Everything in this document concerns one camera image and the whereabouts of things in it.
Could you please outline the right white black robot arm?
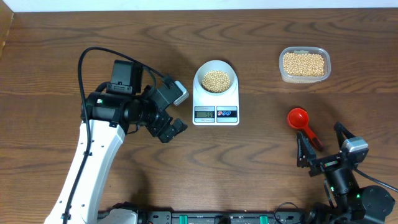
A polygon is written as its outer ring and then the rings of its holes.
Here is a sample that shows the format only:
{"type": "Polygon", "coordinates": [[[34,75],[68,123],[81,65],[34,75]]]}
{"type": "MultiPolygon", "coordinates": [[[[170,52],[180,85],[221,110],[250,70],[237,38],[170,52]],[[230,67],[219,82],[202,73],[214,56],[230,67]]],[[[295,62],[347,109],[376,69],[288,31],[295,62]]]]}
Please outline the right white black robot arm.
{"type": "Polygon", "coordinates": [[[324,175],[324,189],[329,204],[316,203],[306,223],[379,223],[393,211],[396,201],[387,191],[397,189],[358,169],[366,158],[369,146],[349,132],[340,122],[334,130],[339,153],[318,158],[308,137],[296,134],[297,166],[308,167],[310,177],[324,175]]]}

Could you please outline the clear plastic bean container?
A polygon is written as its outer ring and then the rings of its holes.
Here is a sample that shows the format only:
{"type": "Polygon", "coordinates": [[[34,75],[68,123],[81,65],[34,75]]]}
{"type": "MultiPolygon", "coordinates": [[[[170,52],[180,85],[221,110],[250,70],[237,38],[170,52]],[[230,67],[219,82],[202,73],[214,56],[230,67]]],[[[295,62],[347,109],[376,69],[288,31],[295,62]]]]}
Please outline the clear plastic bean container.
{"type": "Polygon", "coordinates": [[[279,70],[287,83],[322,82],[331,74],[331,58],[319,47],[287,47],[280,53],[279,70]]]}

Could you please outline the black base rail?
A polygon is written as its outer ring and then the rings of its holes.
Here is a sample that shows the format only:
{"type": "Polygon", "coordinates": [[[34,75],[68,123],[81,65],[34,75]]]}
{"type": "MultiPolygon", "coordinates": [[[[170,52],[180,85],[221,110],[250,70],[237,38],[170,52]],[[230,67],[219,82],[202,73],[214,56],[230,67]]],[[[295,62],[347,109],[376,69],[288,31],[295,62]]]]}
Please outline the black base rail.
{"type": "Polygon", "coordinates": [[[278,208],[260,212],[187,212],[171,208],[141,208],[129,202],[117,203],[98,213],[98,223],[137,224],[275,224],[304,223],[305,214],[299,208],[278,208]]]}

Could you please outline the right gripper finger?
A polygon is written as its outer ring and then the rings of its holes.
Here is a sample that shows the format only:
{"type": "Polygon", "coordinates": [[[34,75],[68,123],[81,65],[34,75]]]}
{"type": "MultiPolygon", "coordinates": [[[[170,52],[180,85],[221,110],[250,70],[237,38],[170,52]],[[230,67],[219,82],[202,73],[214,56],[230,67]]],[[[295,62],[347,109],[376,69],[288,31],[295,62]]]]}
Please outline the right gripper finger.
{"type": "Polygon", "coordinates": [[[301,131],[296,134],[296,140],[298,147],[297,166],[301,168],[311,167],[313,161],[317,159],[313,146],[310,144],[308,137],[301,131]]]}
{"type": "Polygon", "coordinates": [[[355,135],[349,132],[339,121],[335,123],[333,129],[336,133],[339,146],[342,146],[346,139],[355,137],[355,135]]]}

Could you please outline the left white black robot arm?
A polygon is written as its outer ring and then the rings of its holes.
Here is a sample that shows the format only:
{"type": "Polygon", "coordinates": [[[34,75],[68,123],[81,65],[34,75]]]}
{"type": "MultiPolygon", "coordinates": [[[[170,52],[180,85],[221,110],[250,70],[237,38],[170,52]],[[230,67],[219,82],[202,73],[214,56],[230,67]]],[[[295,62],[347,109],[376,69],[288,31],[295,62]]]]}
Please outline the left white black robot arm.
{"type": "Polygon", "coordinates": [[[46,223],[97,223],[99,205],[114,157],[130,133],[144,126],[153,137],[168,143],[186,130],[166,108],[179,105],[189,94],[170,76],[163,85],[142,87],[148,67],[115,60],[110,82],[90,93],[82,105],[82,123],[76,153],[57,203],[46,223]]]}

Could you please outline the white bowl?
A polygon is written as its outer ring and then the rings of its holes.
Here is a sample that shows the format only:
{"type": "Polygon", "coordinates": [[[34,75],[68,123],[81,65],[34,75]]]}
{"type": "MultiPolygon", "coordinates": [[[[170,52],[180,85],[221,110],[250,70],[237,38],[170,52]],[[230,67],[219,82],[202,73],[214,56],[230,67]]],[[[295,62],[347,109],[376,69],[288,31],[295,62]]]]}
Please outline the white bowl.
{"type": "Polygon", "coordinates": [[[221,61],[221,60],[211,60],[211,61],[204,63],[197,70],[193,84],[194,84],[194,89],[197,91],[204,91],[205,93],[209,93],[211,95],[220,95],[220,94],[226,93],[228,90],[233,90],[236,87],[237,81],[238,81],[238,79],[236,78],[236,73],[228,63],[221,61]],[[222,93],[212,93],[212,92],[206,91],[202,87],[201,82],[203,80],[204,75],[211,70],[221,70],[228,74],[229,79],[230,79],[230,87],[226,91],[224,91],[222,93]]]}

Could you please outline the soybeans in bowl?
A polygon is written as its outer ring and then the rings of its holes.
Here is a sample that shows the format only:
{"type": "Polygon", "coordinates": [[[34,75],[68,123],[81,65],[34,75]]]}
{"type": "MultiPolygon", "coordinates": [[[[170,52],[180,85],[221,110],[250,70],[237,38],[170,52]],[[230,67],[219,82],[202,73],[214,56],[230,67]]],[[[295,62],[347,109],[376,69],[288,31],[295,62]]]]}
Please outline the soybeans in bowl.
{"type": "Polygon", "coordinates": [[[204,75],[201,84],[206,91],[222,93],[230,87],[230,79],[224,71],[211,70],[204,75]]]}

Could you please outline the red measuring scoop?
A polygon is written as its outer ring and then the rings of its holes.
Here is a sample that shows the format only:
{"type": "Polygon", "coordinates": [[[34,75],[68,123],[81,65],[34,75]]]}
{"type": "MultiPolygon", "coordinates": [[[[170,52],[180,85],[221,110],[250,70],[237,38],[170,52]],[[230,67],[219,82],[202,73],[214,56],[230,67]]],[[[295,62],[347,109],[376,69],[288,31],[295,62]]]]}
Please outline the red measuring scoop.
{"type": "Polygon", "coordinates": [[[287,123],[291,128],[304,131],[309,141],[319,151],[324,150],[323,144],[318,139],[317,135],[309,127],[308,113],[302,108],[294,108],[289,111],[287,115],[287,123]]]}

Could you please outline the soybeans in container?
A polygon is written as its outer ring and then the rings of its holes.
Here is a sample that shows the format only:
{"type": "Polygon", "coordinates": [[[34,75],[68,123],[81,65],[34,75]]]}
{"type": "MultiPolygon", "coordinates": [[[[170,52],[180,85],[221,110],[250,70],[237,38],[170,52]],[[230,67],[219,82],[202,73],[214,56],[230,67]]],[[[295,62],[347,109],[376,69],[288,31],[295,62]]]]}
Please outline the soybeans in container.
{"type": "Polygon", "coordinates": [[[320,54],[285,53],[283,69],[292,76],[321,77],[324,75],[325,60],[320,54]]]}

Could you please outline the white kitchen scale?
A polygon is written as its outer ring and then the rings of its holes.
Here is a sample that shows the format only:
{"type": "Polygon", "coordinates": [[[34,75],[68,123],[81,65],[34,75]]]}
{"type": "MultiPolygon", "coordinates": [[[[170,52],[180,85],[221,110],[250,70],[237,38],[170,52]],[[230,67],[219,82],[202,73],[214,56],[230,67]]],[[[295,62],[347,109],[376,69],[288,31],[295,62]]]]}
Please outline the white kitchen scale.
{"type": "Polygon", "coordinates": [[[195,125],[236,126],[239,124],[239,81],[233,90],[220,95],[197,91],[193,84],[193,115],[195,125]]]}

